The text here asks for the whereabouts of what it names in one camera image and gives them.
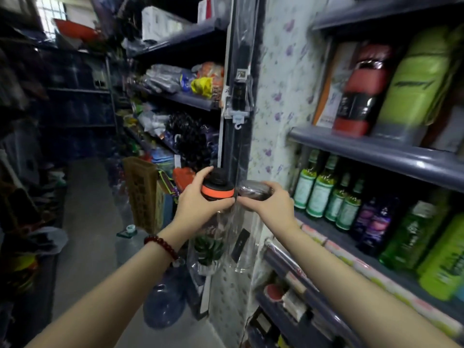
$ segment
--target green bottle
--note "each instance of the green bottle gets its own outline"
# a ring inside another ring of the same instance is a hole
[[[327,210],[325,211],[325,218],[329,221],[335,221],[340,211],[343,200],[348,194],[348,185],[350,180],[350,174],[345,172],[341,179],[339,187],[333,189],[330,201],[328,202]]]
[[[355,220],[358,209],[361,206],[361,193],[364,188],[364,179],[359,178],[353,191],[346,195],[335,225],[343,231],[348,231]]]
[[[386,250],[380,255],[380,262],[390,269],[412,269],[435,211],[434,205],[418,201],[401,221]]]
[[[334,169],[338,162],[338,156],[330,154],[325,164],[324,171],[316,178],[306,212],[313,217],[322,217],[332,188],[335,185]]]
[[[310,197],[311,189],[313,187],[314,180],[317,177],[317,157],[319,156],[319,150],[313,149],[310,154],[310,164],[308,168],[303,169],[298,179],[298,184],[293,195],[293,201],[295,207],[298,209],[304,209],[308,198]]]
[[[428,262],[419,284],[433,297],[449,300],[463,278],[464,212],[453,218],[436,246],[439,248],[429,255],[433,258]]]

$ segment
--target hand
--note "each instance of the hand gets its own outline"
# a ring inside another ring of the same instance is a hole
[[[185,188],[179,197],[179,204],[172,224],[177,229],[184,230],[188,238],[193,236],[215,213],[225,210],[235,203],[234,198],[208,201],[201,195],[203,180],[212,169],[211,166],[199,171],[194,181]]]
[[[257,212],[267,228],[280,236],[283,232],[299,228],[293,210],[293,200],[286,190],[277,182],[263,183],[270,186],[274,193],[265,201],[253,200],[246,197],[238,197],[237,201],[243,206]]]

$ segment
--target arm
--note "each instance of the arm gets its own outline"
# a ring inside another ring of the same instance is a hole
[[[293,200],[278,184],[266,201],[239,197],[256,211],[335,311],[370,348],[459,347],[412,308],[379,288],[302,232]]]
[[[174,220],[158,234],[176,251],[217,211],[234,203],[233,198],[209,202],[201,196],[201,183],[211,169],[208,167],[197,173],[179,198]],[[161,246],[148,243],[47,326],[27,348],[114,347],[171,261],[171,256]]]

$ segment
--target red beaded bracelet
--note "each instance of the red beaded bracelet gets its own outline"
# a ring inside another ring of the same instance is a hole
[[[174,260],[179,259],[179,256],[177,255],[176,251],[163,238],[160,238],[158,236],[145,237],[145,240],[143,241],[143,244],[147,244],[148,242],[158,243],[160,246],[162,246],[164,248],[165,251],[167,251],[170,254],[170,256]]]

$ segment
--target red thermos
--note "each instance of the red thermos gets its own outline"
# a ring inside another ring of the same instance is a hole
[[[355,70],[343,91],[333,130],[353,137],[367,134],[379,113],[378,97],[390,79],[385,62],[391,59],[389,45],[369,44],[361,48]]]

